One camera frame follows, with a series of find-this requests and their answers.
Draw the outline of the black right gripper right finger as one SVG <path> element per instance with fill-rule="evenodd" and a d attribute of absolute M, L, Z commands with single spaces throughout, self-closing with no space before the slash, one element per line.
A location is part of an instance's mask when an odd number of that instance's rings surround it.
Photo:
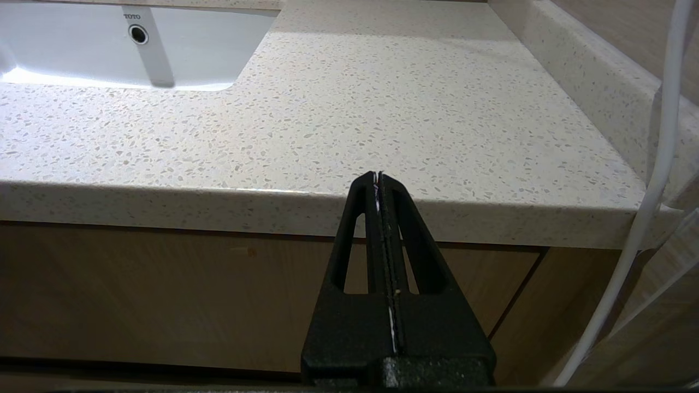
<path fill-rule="evenodd" d="M 384 385 L 492 385 L 496 355 L 402 184 L 381 175 L 392 355 Z"/>

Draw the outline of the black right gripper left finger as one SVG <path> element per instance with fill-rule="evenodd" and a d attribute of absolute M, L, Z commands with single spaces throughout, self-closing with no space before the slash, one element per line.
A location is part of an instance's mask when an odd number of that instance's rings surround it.
<path fill-rule="evenodd" d="M 354 231 L 365 217 L 365 294 L 345 292 Z M 309 385 L 367 385 L 378 360 L 394 355 L 389 274 L 378 176 L 352 182 L 302 350 Z"/>

